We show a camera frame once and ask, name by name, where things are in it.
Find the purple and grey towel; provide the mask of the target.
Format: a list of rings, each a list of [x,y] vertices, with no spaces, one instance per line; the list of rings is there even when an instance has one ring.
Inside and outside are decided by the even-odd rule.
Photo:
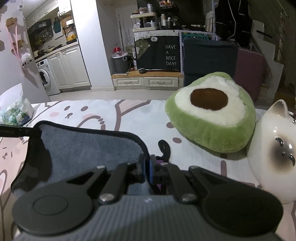
[[[96,166],[111,171],[121,163],[149,161],[145,143],[135,134],[93,130],[40,121],[18,134],[28,137],[22,169],[11,184],[16,197],[86,172]]]

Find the tissue pack with green print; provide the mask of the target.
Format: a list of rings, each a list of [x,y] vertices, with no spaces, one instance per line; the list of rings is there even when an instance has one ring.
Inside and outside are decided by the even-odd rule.
[[[27,98],[23,97],[22,84],[17,84],[1,94],[1,124],[23,126],[30,121],[34,108]]]

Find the white washing machine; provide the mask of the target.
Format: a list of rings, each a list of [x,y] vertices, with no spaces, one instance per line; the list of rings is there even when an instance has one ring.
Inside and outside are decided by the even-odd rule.
[[[48,60],[43,59],[41,61],[37,61],[36,66],[48,96],[60,94],[61,90],[59,89],[56,83],[55,77],[53,75],[51,67],[49,66]]]

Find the avocado plush pillow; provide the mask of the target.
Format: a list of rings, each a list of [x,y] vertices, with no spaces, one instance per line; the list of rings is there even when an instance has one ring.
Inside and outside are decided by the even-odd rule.
[[[256,122],[252,98],[224,72],[179,89],[166,100],[165,111],[184,137],[219,153],[243,149]]]

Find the white kitchen cabinet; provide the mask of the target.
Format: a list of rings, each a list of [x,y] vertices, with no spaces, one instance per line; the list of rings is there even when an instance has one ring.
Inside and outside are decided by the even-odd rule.
[[[57,49],[47,60],[60,90],[91,86],[78,43]]]

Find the white ceramic cat figurine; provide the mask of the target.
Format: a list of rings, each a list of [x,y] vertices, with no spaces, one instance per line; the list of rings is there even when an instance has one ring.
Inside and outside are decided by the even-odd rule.
[[[295,201],[295,118],[276,101],[255,124],[247,159],[263,190],[282,204]]]

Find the white drawer platform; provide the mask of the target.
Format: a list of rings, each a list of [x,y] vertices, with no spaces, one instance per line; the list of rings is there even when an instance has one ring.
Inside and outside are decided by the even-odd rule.
[[[184,76],[180,72],[149,71],[142,74],[131,70],[125,74],[114,74],[111,78],[116,90],[177,90],[184,86]]]

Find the dark trash bin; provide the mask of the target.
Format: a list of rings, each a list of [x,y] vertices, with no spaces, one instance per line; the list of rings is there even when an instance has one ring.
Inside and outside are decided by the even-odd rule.
[[[112,55],[114,61],[116,73],[126,73],[130,69],[130,63],[128,61],[128,52],[115,52]]]

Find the dark blue chair back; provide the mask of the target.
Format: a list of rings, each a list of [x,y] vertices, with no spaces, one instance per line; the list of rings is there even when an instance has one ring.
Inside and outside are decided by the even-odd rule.
[[[214,72],[234,77],[238,46],[233,42],[207,39],[184,40],[184,74],[198,78]]]

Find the black have a nice day cloth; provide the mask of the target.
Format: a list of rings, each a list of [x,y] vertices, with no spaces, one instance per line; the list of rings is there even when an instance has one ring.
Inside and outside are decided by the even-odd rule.
[[[152,36],[136,40],[138,69],[146,71],[181,70],[180,40],[178,36]]]

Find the white storage shelf rack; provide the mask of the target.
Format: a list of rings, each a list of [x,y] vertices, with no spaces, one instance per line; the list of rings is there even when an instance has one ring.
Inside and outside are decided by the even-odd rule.
[[[134,33],[159,29],[158,17],[155,12],[132,14],[130,18],[132,20],[132,31]]]

